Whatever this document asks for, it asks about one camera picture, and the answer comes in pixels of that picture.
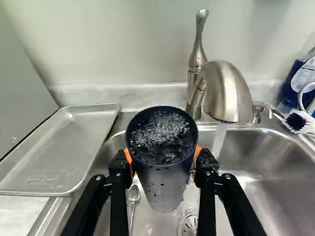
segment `perforated cup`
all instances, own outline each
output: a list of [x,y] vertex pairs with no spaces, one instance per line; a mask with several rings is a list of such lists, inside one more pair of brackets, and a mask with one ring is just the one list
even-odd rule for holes
[[[175,157],[174,162],[161,162],[148,160],[150,153],[146,153],[142,148],[142,155],[139,156],[137,152],[138,144],[135,145],[134,134],[139,128],[146,125],[154,114],[165,114],[165,115],[178,115],[182,117],[186,123],[185,132],[188,132],[191,137],[191,145],[185,151],[176,151],[175,154],[180,155]],[[174,124],[170,125],[173,130],[176,129]],[[167,129],[163,128],[161,132],[167,132]],[[128,151],[130,152],[133,160],[134,169],[136,170],[146,198],[149,201],[151,207],[162,213],[167,213],[176,209],[182,201],[183,192],[186,188],[186,184],[189,178],[189,170],[193,161],[193,155],[196,149],[198,140],[198,129],[194,120],[183,110],[169,107],[169,106],[157,106],[150,107],[139,112],[130,121],[126,130],[126,144]]]

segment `brush bristles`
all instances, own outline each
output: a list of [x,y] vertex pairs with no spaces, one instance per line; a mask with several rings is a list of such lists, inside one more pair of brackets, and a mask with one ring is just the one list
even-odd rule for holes
[[284,126],[293,134],[300,134],[310,125],[310,115],[303,111],[292,110],[283,120]]

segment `white wall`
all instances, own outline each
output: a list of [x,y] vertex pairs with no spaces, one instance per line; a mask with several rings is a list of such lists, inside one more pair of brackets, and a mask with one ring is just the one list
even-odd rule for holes
[[208,59],[276,78],[315,31],[314,0],[0,0],[47,85],[185,81],[195,13]]

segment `water stream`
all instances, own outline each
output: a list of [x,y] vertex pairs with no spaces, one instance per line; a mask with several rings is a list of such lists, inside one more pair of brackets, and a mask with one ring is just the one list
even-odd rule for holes
[[220,155],[227,129],[228,129],[228,124],[218,122],[217,130],[215,133],[215,139],[213,140],[212,148],[211,148],[211,153],[216,159]]

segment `bottle label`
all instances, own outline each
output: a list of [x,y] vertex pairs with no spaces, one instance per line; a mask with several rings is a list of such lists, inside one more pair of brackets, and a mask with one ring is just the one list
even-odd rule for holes
[[[291,88],[295,92],[299,92],[301,87],[305,84],[315,81],[315,57],[307,61],[302,67],[295,73],[291,80]],[[310,92],[315,89],[314,86],[309,86],[304,93]]]

